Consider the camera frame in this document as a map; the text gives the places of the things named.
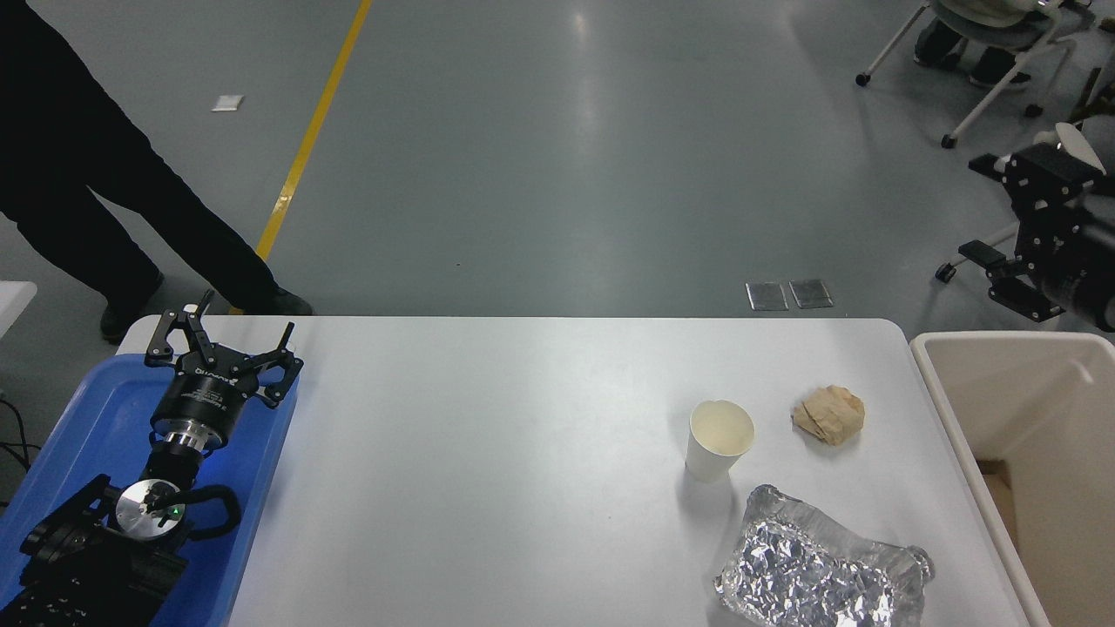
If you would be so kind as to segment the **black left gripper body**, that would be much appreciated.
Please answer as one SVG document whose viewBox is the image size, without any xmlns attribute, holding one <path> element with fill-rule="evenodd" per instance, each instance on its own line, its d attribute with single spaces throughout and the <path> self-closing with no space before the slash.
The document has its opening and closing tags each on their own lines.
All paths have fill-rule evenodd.
<svg viewBox="0 0 1115 627">
<path fill-rule="evenodd" d="M 245 368 L 222 374 L 187 367 L 172 377 L 152 414 L 152 431 L 167 437 L 200 426 L 206 430 L 209 442 L 227 442 L 248 397 L 258 388 L 259 374 Z"/>
</svg>

